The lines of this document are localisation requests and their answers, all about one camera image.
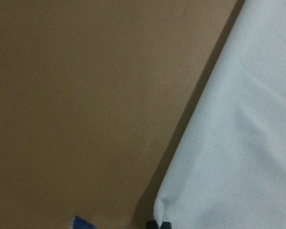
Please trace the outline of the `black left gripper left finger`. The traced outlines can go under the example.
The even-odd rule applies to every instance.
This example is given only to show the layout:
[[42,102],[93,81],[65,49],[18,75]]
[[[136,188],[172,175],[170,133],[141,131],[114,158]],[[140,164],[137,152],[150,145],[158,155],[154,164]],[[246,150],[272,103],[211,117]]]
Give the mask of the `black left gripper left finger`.
[[147,221],[146,229],[157,229],[157,222],[155,220]]

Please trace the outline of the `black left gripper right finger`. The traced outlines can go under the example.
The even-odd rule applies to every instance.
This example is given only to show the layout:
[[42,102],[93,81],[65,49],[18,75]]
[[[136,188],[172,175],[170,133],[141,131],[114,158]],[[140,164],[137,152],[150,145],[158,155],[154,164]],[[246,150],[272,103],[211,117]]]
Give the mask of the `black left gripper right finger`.
[[162,222],[160,229],[171,229],[171,223],[170,222]]

